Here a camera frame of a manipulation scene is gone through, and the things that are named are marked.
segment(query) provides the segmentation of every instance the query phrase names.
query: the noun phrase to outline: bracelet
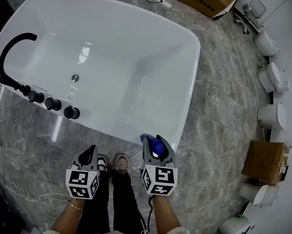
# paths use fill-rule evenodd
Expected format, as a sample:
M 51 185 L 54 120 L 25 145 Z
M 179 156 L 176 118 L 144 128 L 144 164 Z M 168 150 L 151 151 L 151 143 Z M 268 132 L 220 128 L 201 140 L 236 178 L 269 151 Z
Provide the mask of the bracelet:
M 69 204 L 70 204 L 71 206 L 73 206 L 74 208 L 78 209 L 79 211 L 81 211 L 81 212 L 83 213 L 83 210 L 84 210 L 83 208 L 77 207 L 77 206 L 75 206 L 74 204 L 72 204 L 71 201 L 70 201 L 70 199 L 68 200 L 68 202 L 69 202 Z

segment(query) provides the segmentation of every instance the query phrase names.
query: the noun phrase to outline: black knob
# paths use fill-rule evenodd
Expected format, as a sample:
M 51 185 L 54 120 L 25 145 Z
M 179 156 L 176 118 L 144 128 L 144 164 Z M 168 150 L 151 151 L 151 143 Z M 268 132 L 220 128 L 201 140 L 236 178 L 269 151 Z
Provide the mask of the black knob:
M 37 102 L 37 103 L 42 103 L 44 101 L 44 95 L 42 93 L 37 93 L 35 91 L 30 91 L 29 93 L 29 101 L 30 102 Z
M 55 110 L 58 111 L 61 108 L 61 101 L 53 98 L 47 98 L 45 100 L 45 107 L 47 110 Z
M 77 109 L 76 107 L 68 106 L 64 109 L 63 115 L 67 119 L 70 119 L 70 118 L 77 119 L 79 117 L 79 109 Z

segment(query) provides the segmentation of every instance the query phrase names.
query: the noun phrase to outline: blue object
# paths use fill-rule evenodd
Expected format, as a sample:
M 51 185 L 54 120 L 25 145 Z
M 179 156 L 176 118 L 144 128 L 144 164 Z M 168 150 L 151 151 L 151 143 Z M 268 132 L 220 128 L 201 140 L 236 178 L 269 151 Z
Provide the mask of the blue object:
M 150 150 L 154 152 L 156 155 L 163 156 L 164 155 L 164 145 L 161 140 L 158 140 L 156 137 L 153 137 L 152 135 L 148 134 L 142 134 L 140 136 L 140 140 L 143 143 L 144 138 L 148 138 L 148 143 L 150 146 Z

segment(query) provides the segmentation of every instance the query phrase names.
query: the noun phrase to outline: white wall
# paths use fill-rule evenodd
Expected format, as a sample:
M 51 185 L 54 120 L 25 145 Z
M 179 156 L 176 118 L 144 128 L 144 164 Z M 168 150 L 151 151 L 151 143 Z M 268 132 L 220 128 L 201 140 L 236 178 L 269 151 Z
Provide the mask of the white wall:
M 285 0 L 261 0 L 267 7 L 267 18 Z M 271 141 L 285 142 L 292 146 L 292 0 L 287 0 L 266 21 L 265 29 L 280 45 L 280 53 L 271 57 L 279 70 L 285 70 L 290 78 L 290 90 L 283 94 L 274 93 L 274 103 L 281 102 L 287 111 L 287 129 L 272 132 Z M 281 183 L 279 196 L 272 207 L 249 205 L 245 216 L 256 224 L 253 234 L 292 234 L 292 148 L 289 154 L 289 169 Z

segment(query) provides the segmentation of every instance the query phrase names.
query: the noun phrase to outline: freestanding bathtub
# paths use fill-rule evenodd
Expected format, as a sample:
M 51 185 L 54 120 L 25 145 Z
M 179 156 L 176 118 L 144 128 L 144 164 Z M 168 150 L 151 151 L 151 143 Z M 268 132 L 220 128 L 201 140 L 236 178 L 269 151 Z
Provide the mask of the freestanding bathtub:
M 0 55 L 22 33 L 37 39 L 17 43 L 5 71 L 60 100 L 51 112 L 73 106 L 79 124 L 139 144 L 161 135 L 176 151 L 200 52 L 192 32 L 115 0 L 27 0 L 0 33 Z

